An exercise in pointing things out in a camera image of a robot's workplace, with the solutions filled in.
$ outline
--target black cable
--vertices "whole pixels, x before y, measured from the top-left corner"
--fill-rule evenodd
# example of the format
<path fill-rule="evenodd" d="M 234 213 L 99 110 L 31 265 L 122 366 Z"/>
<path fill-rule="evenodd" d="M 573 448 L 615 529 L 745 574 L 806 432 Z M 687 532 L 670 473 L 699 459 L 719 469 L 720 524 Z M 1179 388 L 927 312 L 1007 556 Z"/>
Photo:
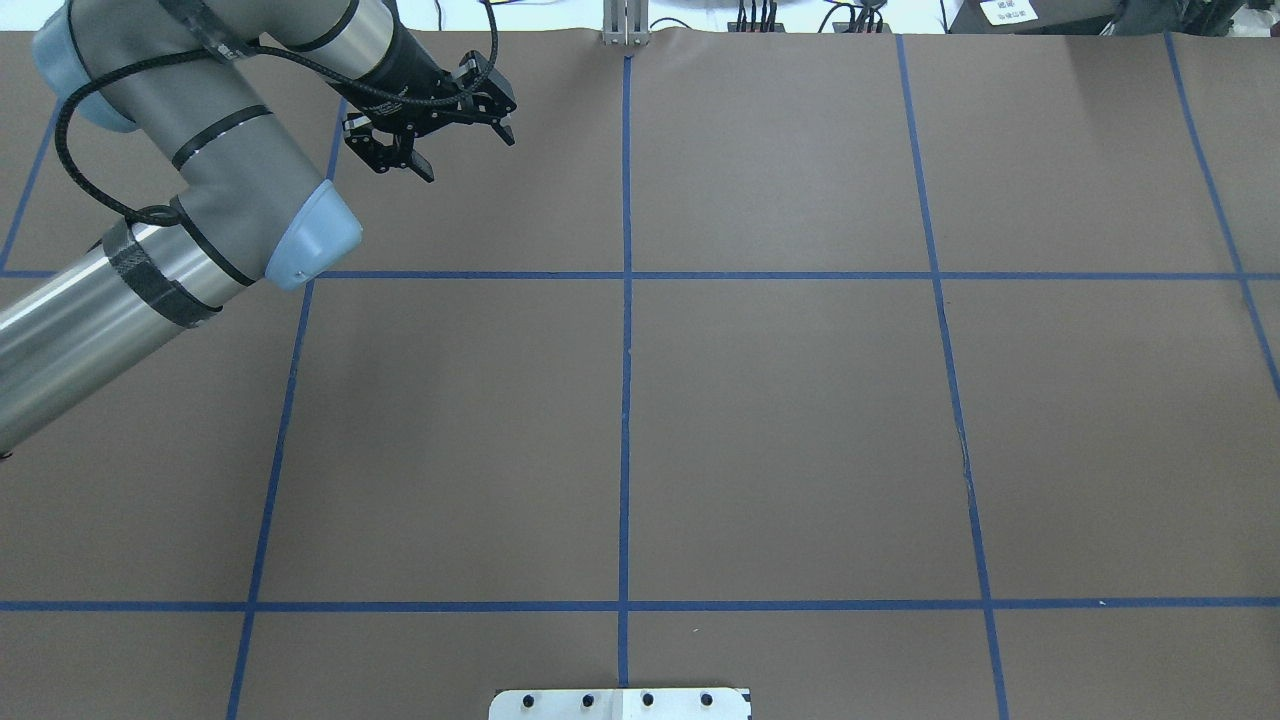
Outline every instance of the black cable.
<path fill-rule="evenodd" d="M 680 23 L 680 24 L 687 27 L 689 29 L 694 29 L 692 27 L 689 26 L 689 23 L 686 23 L 685 20 L 682 20 L 680 18 L 658 18 L 657 20 L 649 23 L 649 29 L 653 29 L 653 26 L 655 26 L 655 24 L 658 24 L 660 22 L 664 22 L 664 20 L 671 20 L 673 23 Z"/>
<path fill-rule="evenodd" d="M 490 53 L 489 61 L 485 64 L 485 68 L 480 70 L 480 74 L 476 76 L 476 79 L 471 85 L 463 87 L 460 92 L 451 95 L 449 97 L 442 97 L 442 99 L 402 97 L 393 92 L 387 92 L 385 90 L 381 90 L 379 87 L 374 87 L 371 85 L 366 85 L 357 79 L 352 79 L 334 69 L 326 68 L 320 63 L 316 63 L 315 60 L 310 60 L 289 50 L 282 50 L 279 47 L 271 47 L 268 45 L 259 45 L 255 49 L 261 55 L 271 55 L 275 58 L 283 58 L 292 63 L 297 63 L 312 72 L 323 74 L 324 77 L 334 82 L 351 86 L 352 88 L 372 95 L 379 100 L 388 100 L 392 102 L 399 102 L 402 105 L 410 105 L 415 108 L 442 108 L 447 105 L 454 105 L 458 101 L 466 100 L 467 97 L 475 95 L 475 91 L 479 90 L 480 86 L 484 85 L 486 79 L 489 79 L 490 74 L 493 74 L 494 64 L 498 61 L 498 19 L 493 14 L 493 5 L 488 0 L 480 0 L 480 1 L 485 6 L 485 13 L 489 15 L 489 35 L 492 40 L 489 47 Z M 120 202 L 119 200 L 111 197 L 97 186 L 95 186 L 87 177 L 84 177 L 84 173 L 82 173 L 79 167 L 76 164 L 76 160 L 72 159 L 70 147 L 68 147 L 67 145 L 67 131 L 70 128 L 72 117 L 76 114 L 76 108 L 81 102 L 83 102 L 86 97 L 93 95 L 95 92 L 102 90 L 104 87 L 116 83 L 127 77 L 136 76 L 141 72 L 151 70 L 155 68 L 164 68 L 169 65 L 180 65 L 183 63 L 193 63 L 196 60 L 206 60 L 206 59 L 211 60 L 214 58 L 212 55 L 210 55 L 209 50 L 205 49 L 188 50 L 186 53 L 174 53 L 172 55 L 160 55 L 156 58 L 147 58 L 146 60 L 140 60 L 131 65 L 116 68 L 76 88 L 76 91 L 67 97 L 67 101 L 63 102 L 61 109 L 58 111 L 58 122 L 54 126 L 54 150 L 58 152 L 58 160 L 61 163 L 63 169 L 67 170 L 67 174 L 72 178 L 72 181 L 77 186 L 79 186 L 79 188 L 83 190 L 90 197 L 110 208 L 111 210 L 114 210 L 116 214 L 122 215 L 125 220 L 131 223 L 145 223 L 161 227 L 177 225 L 179 222 L 178 213 L 173 208 L 169 208 L 168 205 L 151 205 L 143 208 L 142 210 L 134 210 L 128 205 Z"/>
<path fill-rule="evenodd" d="M 822 18 L 822 24 L 818 26 L 818 32 L 822 32 L 823 29 L 827 28 L 827 20 L 829 20 L 831 15 L 835 15 L 836 10 L 838 10 L 841 8 L 849 8 L 849 24 L 850 24 L 850 27 L 852 27 L 852 24 L 854 24 L 854 6 L 851 4 L 849 4 L 849 3 L 836 3 L 835 5 L 831 6 L 829 10 L 827 10 L 827 15 L 824 18 Z"/>
<path fill-rule="evenodd" d="M 849 27 L 846 27 L 845 32 L 863 32 L 863 23 L 867 22 L 867 15 L 869 13 L 867 10 L 867 5 L 859 5 L 858 8 L 859 8 L 858 19 L 854 20 Z"/>
<path fill-rule="evenodd" d="M 54 150 L 58 152 L 58 160 L 63 164 L 63 169 L 67 170 L 67 174 L 70 176 L 72 181 L 78 184 L 81 190 L 88 193 L 90 197 L 123 215 L 124 219 L 131 223 L 147 223 L 163 227 L 177 225 L 179 223 L 179 218 L 178 213 L 173 208 L 166 205 L 152 205 L 150 208 L 143 208 L 142 210 L 134 210 L 102 192 L 97 186 L 90 182 L 90 179 L 84 177 L 84 173 L 82 173 L 76 165 L 76 160 L 72 159 L 70 149 L 67 146 L 67 128 L 72 124 L 72 115 L 76 113 L 76 106 L 90 95 L 93 95 L 113 82 L 141 73 L 142 70 L 164 68 L 168 65 L 179 65 L 182 63 L 205 59 L 212 60 L 212 56 L 210 56 L 209 51 L 204 49 L 175 53 L 173 55 L 161 55 L 159 58 L 148 58 L 146 60 L 133 63 L 132 65 L 111 70 L 97 79 L 82 85 L 72 92 L 70 96 L 67 97 L 67 101 L 63 102 L 61 110 L 58 111 L 58 124 L 54 127 Z"/>

